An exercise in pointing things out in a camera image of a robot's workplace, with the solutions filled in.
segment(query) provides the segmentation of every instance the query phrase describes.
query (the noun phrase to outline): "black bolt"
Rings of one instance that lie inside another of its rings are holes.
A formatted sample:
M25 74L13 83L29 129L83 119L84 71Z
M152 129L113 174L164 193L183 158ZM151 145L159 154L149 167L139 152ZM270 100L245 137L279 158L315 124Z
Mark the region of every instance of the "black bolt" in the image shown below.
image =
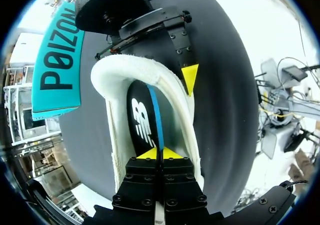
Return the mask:
M169 200L166 201L166 204L168 206L170 206L170 207L174 207L174 206L176 206L178 204L178 201L175 200L175 199L169 199Z
M277 207L276 206L271 206L269 207L269 212L272 213L272 214L275 214L277 212Z
M151 180L152 180L152 177L149 176L149 175L148 175L148 176L145 176L145 177L144 177L144 180L146 180L146 181L151 181Z
M134 176L133 176L132 174L126 174L126 175L125 175L125 178L126 178L126 179L132 179L133 177L134 177Z
M150 199L145 199L142 201L142 205L143 206L151 206L152 205L152 201Z
M261 197L259 199L259 203L262 204L262 205L266 204L267 202L268 202L268 200L265 197Z
M186 178L187 179L194 179L195 177L194 177L193 174L189 173L189 174L186 175Z
M198 202L205 203L207 201L207 196L200 195L200 196L198 196L197 200L198 200Z
M168 181L173 181L173 180L175 180L175 178L174 178L172 175L167 176L166 179L167 179Z
M113 200L114 202L120 202L120 201L121 201L121 197L120 197L119 195L114 195L114 196L112 197L112 200Z

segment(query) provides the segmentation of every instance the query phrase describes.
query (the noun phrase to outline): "yellow marker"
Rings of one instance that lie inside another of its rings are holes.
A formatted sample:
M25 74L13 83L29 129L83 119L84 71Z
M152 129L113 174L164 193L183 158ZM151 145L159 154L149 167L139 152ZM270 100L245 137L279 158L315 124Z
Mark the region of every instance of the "yellow marker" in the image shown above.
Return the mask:
M267 98L267 97L268 97L267 91L264 91L264 92L263 92L263 95Z
M181 68L184 81L186 84L186 88L188 90L188 95L191 97L192 92L194 91L194 86L196 82L197 77L197 71L198 71L199 64L195 64L192 66L186 66Z
M151 150L137 157L137 159L146 159L146 158L157 159L157 148L154 147ZM183 159L183 157L180 156L179 154L175 153L174 151L170 150L167 147L164 147L163 159L169 159L169 158Z

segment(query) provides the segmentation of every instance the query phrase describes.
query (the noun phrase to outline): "shoe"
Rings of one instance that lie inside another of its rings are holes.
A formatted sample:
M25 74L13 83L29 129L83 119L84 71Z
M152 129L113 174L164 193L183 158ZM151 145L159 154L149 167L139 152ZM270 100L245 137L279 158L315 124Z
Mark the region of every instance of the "shoe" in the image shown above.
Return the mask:
M148 58L117 54L93 66L91 82L106 103L115 192L126 175L129 159L157 146L189 157L203 189L193 127L194 97L187 95L172 71Z

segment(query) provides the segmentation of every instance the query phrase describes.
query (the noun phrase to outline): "wire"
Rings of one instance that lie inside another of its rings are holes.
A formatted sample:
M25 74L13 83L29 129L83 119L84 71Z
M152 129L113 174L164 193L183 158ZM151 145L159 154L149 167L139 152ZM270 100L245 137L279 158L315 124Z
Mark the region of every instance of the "wire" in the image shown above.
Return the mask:
M288 117L290 115L295 115L293 112L290 112L288 114L284 114L284 115L280 115L280 114L276 114L274 113L273 111L268 111L268 110L265 110L263 108L259 108L261 111L265 112L265 113L268 113L268 115L271 115L271 116L275 116L277 118L285 118L285 117Z
M254 76L254 77L255 77L255 78L258 78L258 77L261 77L261 76L266 75L266 74L267 74L267 72L264 72L264 73L261 73L261 74L259 74L259 75Z
M287 98L280 97L280 96L278 97L278 99L283 99L283 100L288 101ZM308 105L306 105L306 104L304 104L304 103L297 102L297 101L295 101L295 103L296 103L296 104L300 104L301 106L304 106L304 107L306 107L306 108L316 110L316 111L318 111L318 112L320 113L320 109L316 109L316 108L314 108L314 107L312 107L312 106L308 106Z
M304 58L305 58L305 63L306 63L306 64L303 63L303 65L304 65L306 68L309 69L313 80L315 81L316 85L317 85L317 86L319 87L319 89L320 89L320 81L319 81L319 79L317 78L317 76L314 74L314 72L312 71L312 69L309 67L309 64L308 64L308 60L307 60L307 56L306 56L306 50L305 50L305 45L304 45L304 40L303 40L303 38L302 38L302 31L301 31L300 21L298 21L298 25L299 25L299 32L300 32L302 50L303 50L303 54L304 54Z
M308 184L308 181L307 180L298 180L298 181L293 181L291 182L289 185L287 185L285 187L285 189L288 189L290 187L292 187L293 185L296 185L296 184Z
M108 34L108 35L106 36L106 42L107 42L109 45L112 45L113 43L112 43L112 42L109 42L109 37L110 37L110 35Z

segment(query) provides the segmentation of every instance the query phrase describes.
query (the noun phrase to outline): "white wall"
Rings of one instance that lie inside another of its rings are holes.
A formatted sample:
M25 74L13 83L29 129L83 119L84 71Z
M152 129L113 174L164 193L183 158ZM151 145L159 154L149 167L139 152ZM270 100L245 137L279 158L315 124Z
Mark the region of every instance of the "white wall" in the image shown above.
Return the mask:
M217 0L217 2L227 13L239 33L255 75L261 73L261 63L269 58L278 62L284 57L294 57L304 63L308 62L309 66L319 64L319 54L317 54L317 48L311 39L313 35L306 32L308 26L302 24L305 56L299 23L292 11L286 9L278 1ZM292 64L303 67L299 63L293 62ZM313 99L320 100L319 88L310 75L302 81L300 87L295 87L295 90L305 90L307 87L312 89ZM314 119L304 118L301 123L303 128L314 131L316 123ZM299 148L302 148L309 155L313 144L304 141ZM294 155L295 152L283 153L280 146L276 146L273 159L269 159L264 154L259 155L253 163L246 188L251 191L259 189L259 195L263 195L273 186L289 180L289 166L292 163L296 164Z

